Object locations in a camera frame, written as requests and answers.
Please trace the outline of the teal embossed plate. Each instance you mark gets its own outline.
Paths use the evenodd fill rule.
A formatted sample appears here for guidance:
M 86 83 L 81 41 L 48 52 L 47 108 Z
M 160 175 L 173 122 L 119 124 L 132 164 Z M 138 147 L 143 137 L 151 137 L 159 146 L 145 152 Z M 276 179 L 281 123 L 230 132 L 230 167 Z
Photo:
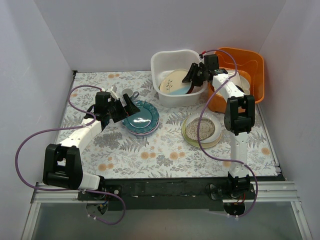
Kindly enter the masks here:
M 122 124 L 131 132 L 145 134 L 153 130 L 159 122 L 159 112 L 157 108 L 147 101 L 138 100 L 134 104 L 140 112 L 135 113 L 124 120 Z

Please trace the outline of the cream and blue plate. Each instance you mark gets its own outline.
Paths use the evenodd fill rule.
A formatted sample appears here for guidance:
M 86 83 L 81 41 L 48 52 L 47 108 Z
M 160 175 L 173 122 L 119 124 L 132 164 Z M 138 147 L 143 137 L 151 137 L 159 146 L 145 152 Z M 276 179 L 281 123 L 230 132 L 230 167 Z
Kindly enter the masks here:
M 171 72 L 160 84 L 159 90 L 167 95 L 185 95 L 191 89 L 191 82 L 183 83 L 183 79 L 187 76 L 186 69 L 176 69 Z

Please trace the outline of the red-brown plate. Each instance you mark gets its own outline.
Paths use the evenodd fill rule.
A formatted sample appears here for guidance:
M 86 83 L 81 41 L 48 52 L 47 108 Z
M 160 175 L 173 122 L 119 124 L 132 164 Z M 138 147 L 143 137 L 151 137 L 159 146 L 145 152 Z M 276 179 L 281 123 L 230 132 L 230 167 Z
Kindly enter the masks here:
M 193 92 L 193 90 L 194 90 L 194 87 L 195 87 L 195 86 L 194 86 L 193 84 L 191 84 L 191 86 L 190 86 L 187 94 L 191 94 L 191 93 Z

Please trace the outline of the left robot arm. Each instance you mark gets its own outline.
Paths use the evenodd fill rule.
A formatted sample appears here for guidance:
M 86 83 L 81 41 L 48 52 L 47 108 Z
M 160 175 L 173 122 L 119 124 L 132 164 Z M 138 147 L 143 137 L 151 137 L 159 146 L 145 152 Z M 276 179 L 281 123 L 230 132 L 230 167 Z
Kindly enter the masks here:
M 125 105 L 107 91 L 95 95 L 95 104 L 89 107 L 81 122 L 81 128 L 58 144 L 49 144 L 45 150 L 43 183 L 65 189 L 89 190 L 95 200 L 106 196 L 103 177 L 83 171 L 81 154 L 87 145 L 113 121 L 117 123 L 140 112 L 127 94 Z

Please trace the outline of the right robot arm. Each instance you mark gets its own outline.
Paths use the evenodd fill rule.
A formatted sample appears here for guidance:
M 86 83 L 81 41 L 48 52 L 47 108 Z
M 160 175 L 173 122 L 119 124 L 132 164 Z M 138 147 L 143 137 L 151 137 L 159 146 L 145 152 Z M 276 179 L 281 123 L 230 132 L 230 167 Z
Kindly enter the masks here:
M 200 87 L 209 82 L 216 93 L 220 93 L 226 102 L 224 126 L 230 135 L 230 168 L 225 183 L 209 184 L 209 193 L 218 199 L 224 195 L 232 199 L 243 196 L 250 190 L 250 176 L 253 171 L 247 164 L 248 138 L 255 124 L 255 98 L 241 91 L 232 81 L 237 74 L 229 75 L 220 68 L 216 54 L 203 52 L 199 55 L 200 63 L 192 63 L 182 80 Z

